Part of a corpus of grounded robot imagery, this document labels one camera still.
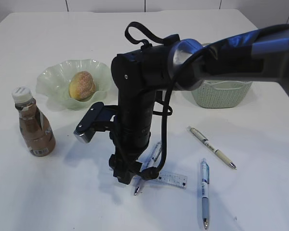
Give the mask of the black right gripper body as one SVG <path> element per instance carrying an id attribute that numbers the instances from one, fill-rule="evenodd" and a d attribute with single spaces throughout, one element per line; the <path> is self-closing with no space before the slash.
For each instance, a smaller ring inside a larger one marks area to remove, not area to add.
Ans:
<path id="1" fill-rule="evenodd" d="M 118 112 L 115 117 L 115 153 L 109 165 L 116 178 L 156 178 L 159 171 L 150 167 L 140 172 L 138 157 L 148 147 L 157 90 L 170 83 L 167 73 L 170 46 L 149 46 L 117 54 L 111 74 L 118 88 Z"/>

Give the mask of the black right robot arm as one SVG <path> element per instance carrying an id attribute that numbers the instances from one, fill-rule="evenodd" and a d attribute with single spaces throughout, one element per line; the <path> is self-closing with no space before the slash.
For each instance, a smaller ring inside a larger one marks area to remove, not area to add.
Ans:
<path id="1" fill-rule="evenodd" d="M 135 175 L 157 178 L 167 156 L 167 118 L 171 93 L 192 91 L 206 80 L 276 82 L 289 96 L 289 25 L 282 24 L 239 34 L 202 46 L 177 34 L 159 38 L 138 22 L 145 39 L 125 37 L 141 48 L 118 54 L 111 74 L 118 88 L 118 110 L 109 159 L 114 177 L 129 184 Z M 141 170 L 138 157 L 147 148 L 157 92 L 166 92 L 161 113 L 162 156 L 157 167 Z"/>

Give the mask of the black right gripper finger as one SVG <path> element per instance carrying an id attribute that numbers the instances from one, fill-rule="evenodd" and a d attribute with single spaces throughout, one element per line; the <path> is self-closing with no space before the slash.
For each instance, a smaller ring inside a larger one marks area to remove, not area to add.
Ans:
<path id="1" fill-rule="evenodd" d="M 126 184 L 126 185 L 129 185 L 131 180 L 132 180 L 132 175 L 130 174 L 127 174 L 125 176 L 121 175 L 121 176 L 117 176 L 117 179 L 120 183 L 123 183 L 123 184 Z"/>

